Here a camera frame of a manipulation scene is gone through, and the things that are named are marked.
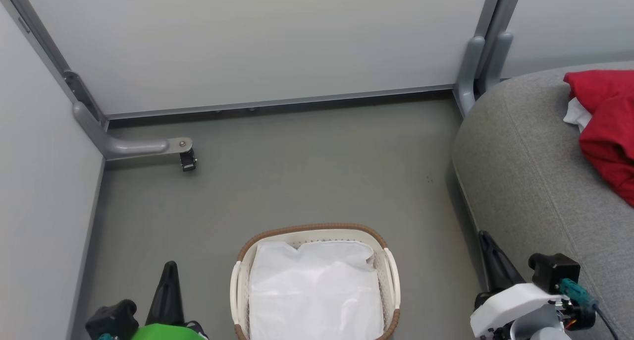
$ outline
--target teal connector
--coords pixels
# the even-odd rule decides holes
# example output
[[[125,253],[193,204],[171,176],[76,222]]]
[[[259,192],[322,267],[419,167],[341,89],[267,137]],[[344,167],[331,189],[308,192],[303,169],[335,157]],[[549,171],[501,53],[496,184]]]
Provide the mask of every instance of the teal connector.
[[[587,306],[593,308],[595,304],[598,305],[598,301],[594,299],[588,290],[585,290],[582,286],[578,285],[571,279],[563,279],[559,285],[559,292],[563,295],[567,295],[570,299],[575,300],[580,306]]]

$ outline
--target gray sofa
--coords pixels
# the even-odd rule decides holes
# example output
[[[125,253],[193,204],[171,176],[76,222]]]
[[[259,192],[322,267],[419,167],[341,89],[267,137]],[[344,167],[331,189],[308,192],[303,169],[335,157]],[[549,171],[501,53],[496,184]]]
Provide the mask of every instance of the gray sofa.
[[[502,82],[465,118],[453,163],[474,223],[493,236],[526,280],[534,252],[581,264],[580,283],[622,340],[634,340],[634,208],[581,154],[563,123],[568,71],[634,69],[634,62],[567,67]],[[611,339],[597,318],[574,339]]]

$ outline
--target white robot part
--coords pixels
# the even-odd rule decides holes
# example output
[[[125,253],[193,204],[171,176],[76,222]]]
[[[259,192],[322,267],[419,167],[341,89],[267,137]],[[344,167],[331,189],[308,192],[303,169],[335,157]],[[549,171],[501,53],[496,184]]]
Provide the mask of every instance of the white robot part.
[[[498,329],[505,324],[518,320],[524,315],[542,308],[548,301],[561,301],[561,295],[544,292],[532,283],[516,284],[503,292],[487,299],[482,306],[471,314],[471,329],[476,338],[489,336],[489,329]],[[559,322],[556,313],[554,320]]]

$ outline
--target red cloth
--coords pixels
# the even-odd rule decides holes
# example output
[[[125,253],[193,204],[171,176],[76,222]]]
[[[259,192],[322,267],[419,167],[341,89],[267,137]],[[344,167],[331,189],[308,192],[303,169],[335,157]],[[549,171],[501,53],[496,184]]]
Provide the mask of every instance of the red cloth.
[[[581,152],[634,206],[634,71],[591,70],[567,73],[571,98],[592,114],[581,133]]]

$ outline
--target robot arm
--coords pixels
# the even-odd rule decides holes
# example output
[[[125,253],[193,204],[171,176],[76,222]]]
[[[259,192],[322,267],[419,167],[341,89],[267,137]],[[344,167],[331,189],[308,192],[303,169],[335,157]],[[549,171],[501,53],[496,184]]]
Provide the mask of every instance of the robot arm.
[[[480,232],[489,292],[480,293],[471,329],[480,340],[570,340],[594,326],[598,302],[577,284],[581,266],[563,254],[533,254],[526,283],[493,238]],[[618,339],[606,322],[612,336]]]

